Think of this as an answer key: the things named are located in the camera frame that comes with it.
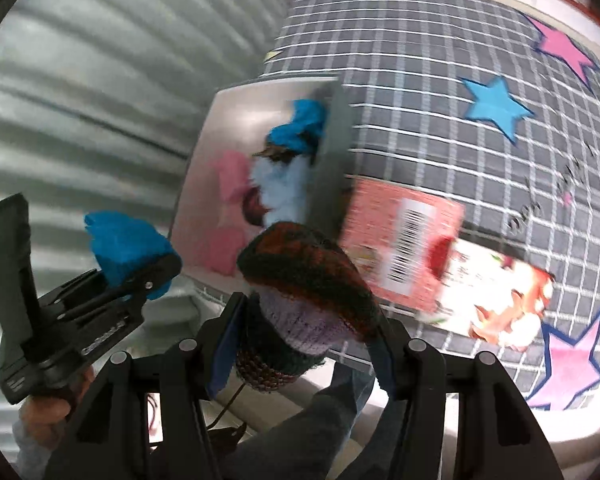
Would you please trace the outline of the person's left hand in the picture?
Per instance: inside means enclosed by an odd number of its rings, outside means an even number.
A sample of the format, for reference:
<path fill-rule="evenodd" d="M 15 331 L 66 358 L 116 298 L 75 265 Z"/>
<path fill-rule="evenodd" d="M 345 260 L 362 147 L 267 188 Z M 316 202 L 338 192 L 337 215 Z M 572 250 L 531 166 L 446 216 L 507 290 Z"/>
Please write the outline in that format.
<path fill-rule="evenodd" d="M 57 448 L 68 417 L 82 401 L 94 378 L 94 368 L 89 367 L 71 390 L 69 400 L 58 396 L 29 396 L 19 411 L 23 434 L 46 450 Z"/>

